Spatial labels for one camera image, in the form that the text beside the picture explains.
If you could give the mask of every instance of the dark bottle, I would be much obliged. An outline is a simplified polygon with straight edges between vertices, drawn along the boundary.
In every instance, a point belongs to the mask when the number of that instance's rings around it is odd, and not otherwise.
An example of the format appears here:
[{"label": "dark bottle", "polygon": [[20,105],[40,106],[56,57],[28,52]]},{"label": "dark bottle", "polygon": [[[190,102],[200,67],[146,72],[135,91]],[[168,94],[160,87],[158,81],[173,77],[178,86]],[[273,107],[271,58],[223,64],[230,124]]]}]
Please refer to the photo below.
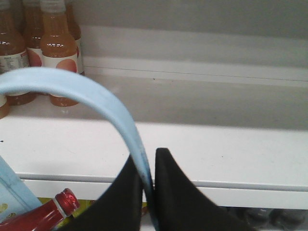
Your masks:
[{"label": "dark bottle", "polygon": [[244,211],[244,219],[254,228],[264,228],[270,222],[273,210],[273,208],[248,208]]},{"label": "dark bottle", "polygon": [[44,205],[0,223],[0,231],[49,231],[77,208],[75,195],[65,189]]},{"label": "dark bottle", "polygon": [[296,230],[299,225],[304,223],[307,214],[308,210],[283,209],[277,218],[274,219],[273,224],[286,231]]}]

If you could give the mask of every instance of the bottle label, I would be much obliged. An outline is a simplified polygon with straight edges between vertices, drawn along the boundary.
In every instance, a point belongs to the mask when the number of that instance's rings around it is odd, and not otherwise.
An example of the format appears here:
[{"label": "bottle label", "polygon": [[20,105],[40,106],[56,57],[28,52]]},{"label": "bottle label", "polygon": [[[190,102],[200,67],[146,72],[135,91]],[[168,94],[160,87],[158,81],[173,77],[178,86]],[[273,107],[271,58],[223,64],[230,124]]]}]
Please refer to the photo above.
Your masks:
[{"label": "bottle label", "polygon": [[0,107],[2,107],[3,105],[5,105],[6,103],[6,97],[5,95],[0,95]]},{"label": "bottle label", "polygon": [[82,59],[82,51],[81,51],[81,39],[76,40],[77,44],[77,68],[78,68],[78,73],[81,74],[84,72],[83,68],[83,59]]},{"label": "bottle label", "polygon": [[[28,60],[28,55],[27,55],[26,50],[18,54],[0,55],[0,74],[15,70],[15,69],[23,68],[23,67],[29,67],[29,60]],[[7,95],[17,96],[17,95],[23,95],[26,93],[28,92],[27,91],[26,92],[15,92],[15,93],[9,93]]]},{"label": "bottle label", "polygon": [[53,58],[43,55],[43,66],[59,68],[67,71],[72,71],[77,73],[77,53],[72,56],[62,57],[62,58]]},{"label": "bottle label", "polygon": [[42,50],[27,47],[30,66],[42,66]]}]

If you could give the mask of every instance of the store shelf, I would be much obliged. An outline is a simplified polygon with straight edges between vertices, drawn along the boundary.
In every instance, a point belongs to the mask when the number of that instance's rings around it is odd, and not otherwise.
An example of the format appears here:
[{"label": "store shelf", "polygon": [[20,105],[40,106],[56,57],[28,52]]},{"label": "store shelf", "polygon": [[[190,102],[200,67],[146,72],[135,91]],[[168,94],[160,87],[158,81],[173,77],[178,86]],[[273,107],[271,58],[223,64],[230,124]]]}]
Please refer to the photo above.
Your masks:
[{"label": "store shelf", "polygon": [[[168,147],[218,205],[308,209],[307,88],[91,77],[133,114],[152,173],[155,149]],[[1,156],[40,197],[69,186],[96,199],[128,156],[96,112],[47,96],[12,107],[0,131]]]}]

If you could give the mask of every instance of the bottle neck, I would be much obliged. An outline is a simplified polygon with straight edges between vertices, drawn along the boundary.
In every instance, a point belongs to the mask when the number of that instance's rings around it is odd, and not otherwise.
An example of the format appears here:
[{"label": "bottle neck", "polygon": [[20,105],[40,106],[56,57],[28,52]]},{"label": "bottle neck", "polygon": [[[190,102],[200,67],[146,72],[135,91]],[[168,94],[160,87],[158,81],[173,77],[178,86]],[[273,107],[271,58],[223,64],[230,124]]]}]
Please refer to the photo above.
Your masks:
[{"label": "bottle neck", "polygon": [[10,10],[0,11],[0,33],[10,33],[16,31]]},{"label": "bottle neck", "polygon": [[40,7],[25,7],[25,16],[28,29],[43,29],[43,17]]},{"label": "bottle neck", "polygon": [[5,220],[0,224],[0,231],[21,230],[21,227],[25,231],[51,230],[66,217],[64,215],[54,200],[50,200],[30,212]]},{"label": "bottle neck", "polygon": [[65,13],[44,13],[43,22],[45,34],[53,36],[69,34]]}]

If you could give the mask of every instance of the light blue bag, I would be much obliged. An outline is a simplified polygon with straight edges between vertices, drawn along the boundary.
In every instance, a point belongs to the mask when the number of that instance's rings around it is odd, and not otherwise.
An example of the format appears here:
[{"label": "light blue bag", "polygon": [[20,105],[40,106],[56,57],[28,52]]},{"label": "light blue bag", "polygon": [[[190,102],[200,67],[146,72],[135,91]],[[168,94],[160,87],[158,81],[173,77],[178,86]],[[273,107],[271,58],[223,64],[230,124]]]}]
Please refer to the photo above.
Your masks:
[{"label": "light blue bag", "polygon": [[[0,76],[0,94],[18,91],[38,91],[62,95],[84,103],[111,122],[128,147],[143,182],[152,222],[156,228],[158,227],[154,209],[153,182],[145,149],[132,116],[114,94],[87,77],[46,67],[23,68],[6,72]],[[5,179],[0,181],[0,193],[5,195],[5,200],[9,200],[9,208],[10,204],[16,206],[19,204],[20,208],[37,206],[34,203],[34,195],[26,190],[25,185],[14,188],[13,191],[10,190],[12,186],[6,182],[10,182],[8,181],[10,179],[16,179],[16,175],[12,172],[8,174],[8,166],[2,159],[0,159],[0,162],[0,178]]]},{"label": "light blue bag", "polygon": [[0,156],[0,223],[39,206],[41,202]]}]

